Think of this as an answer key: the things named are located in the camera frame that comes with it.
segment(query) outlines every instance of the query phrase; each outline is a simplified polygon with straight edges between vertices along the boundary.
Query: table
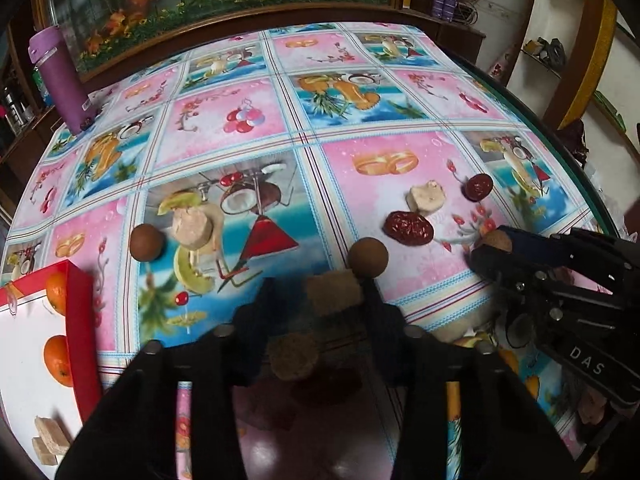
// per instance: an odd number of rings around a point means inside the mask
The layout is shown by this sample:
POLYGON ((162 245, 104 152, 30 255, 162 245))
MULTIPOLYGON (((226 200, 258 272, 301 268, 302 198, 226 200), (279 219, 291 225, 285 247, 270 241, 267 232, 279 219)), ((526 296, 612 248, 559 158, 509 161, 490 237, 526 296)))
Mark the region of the table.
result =
MULTIPOLYGON (((243 34, 145 68, 92 100, 102 107, 94 126, 80 136, 61 126, 33 173, 2 279, 65 257, 93 273, 105 386, 146 340, 181 344, 230 320, 265 276, 277 278, 290 309, 283 330, 317 333, 303 278, 343 268, 361 237, 388 249, 377 280, 385 300, 436 330, 490 304, 490 288, 464 259, 480 235, 501 224, 545 235, 598 228, 599 211, 548 140, 410 26, 316 23, 243 34), (472 203, 462 185, 477 173, 490 174, 495 190, 472 203), (386 237, 388 213, 407 210, 410 187, 431 180, 447 197, 429 216, 434 241, 409 248, 386 237), (135 225, 169 232, 172 209, 188 206, 218 219, 204 250, 190 252, 169 236, 159 259, 129 256, 135 225)), ((292 478, 341 466, 388 478, 402 395, 375 377, 365 352, 343 355, 360 345, 353 331, 324 326, 318 337, 326 359, 357 370, 364 386, 330 415, 299 410, 298 418, 277 381, 236 392, 249 476, 284 478, 275 471, 285 446, 314 468, 290 466, 292 478), (283 444, 275 435, 294 420, 283 444), (300 447, 300 434, 329 436, 337 424, 340 442, 300 447)), ((537 370, 539 400, 552 416, 559 367, 525 351, 518 360, 523 379, 537 370)), ((188 410, 181 413, 185 437, 188 410)))

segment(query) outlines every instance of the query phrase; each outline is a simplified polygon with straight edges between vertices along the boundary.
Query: brown ball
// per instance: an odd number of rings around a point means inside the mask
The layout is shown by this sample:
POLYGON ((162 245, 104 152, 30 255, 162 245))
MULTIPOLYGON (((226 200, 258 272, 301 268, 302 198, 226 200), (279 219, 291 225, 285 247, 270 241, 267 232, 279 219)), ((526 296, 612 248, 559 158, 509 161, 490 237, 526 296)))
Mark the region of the brown ball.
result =
POLYGON ((129 253, 139 262, 152 262, 164 249, 164 233, 151 224, 134 227, 129 236, 129 253))
POLYGON ((513 251, 513 243, 509 235, 500 229, 489 231, 476 242, 476 249, 481 245, 491 245, 496 249, 511 253, 513 251))
POLYGON ((358 278, 376 278, 385 272, 389 252, 376 238, 361 238, 349 249, 347 263, 358 278))

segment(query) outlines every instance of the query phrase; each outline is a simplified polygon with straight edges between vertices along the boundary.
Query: pastry chunk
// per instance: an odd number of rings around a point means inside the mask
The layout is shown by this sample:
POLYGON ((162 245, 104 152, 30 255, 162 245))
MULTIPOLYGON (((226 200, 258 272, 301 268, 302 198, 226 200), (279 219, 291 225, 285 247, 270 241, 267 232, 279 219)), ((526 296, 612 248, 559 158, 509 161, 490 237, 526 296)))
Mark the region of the pastry chunk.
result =
POLYGON ((33 444, 33 450, 36 452, 36 456, 42 465, 58 465, 57 457, 47 449, 44 445, 44 441, 39 436, 34 436, 31 439, 33 444))
POLYGON ((422 216, 435 213, 444 206, 446 199, 442 186, 435 180, 430 180, 423 186, 412 186, 406 196, 409 209, 422 216))
POLYGON ((40 438, 50 452, 54 455, 64 455, 68 451, 69 441, 55 420, 37 416, 35 424, 40 438))

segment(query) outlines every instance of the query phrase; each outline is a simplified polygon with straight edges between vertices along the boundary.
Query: purple spray can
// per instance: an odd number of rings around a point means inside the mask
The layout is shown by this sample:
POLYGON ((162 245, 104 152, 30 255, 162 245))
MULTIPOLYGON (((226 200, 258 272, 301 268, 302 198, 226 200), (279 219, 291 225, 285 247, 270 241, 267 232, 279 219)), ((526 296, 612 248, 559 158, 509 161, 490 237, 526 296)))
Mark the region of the purple spray can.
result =
POLYGON ((443 7, 444 7, 444 0, 433 0, 433 5, 431 6, 431 15, 434 18, 441 18, 443 7))
POLYGON ((444 0, 444 7, 442 8, 442 19, 446 22, 453 20, 453 13, 456 10, 458 0, 444 0))
POLYGON ((96 108, 82 86, 57 25, 41 30, 29 40, 29 57, 69 130, 78 135, 94 124, 96 108))

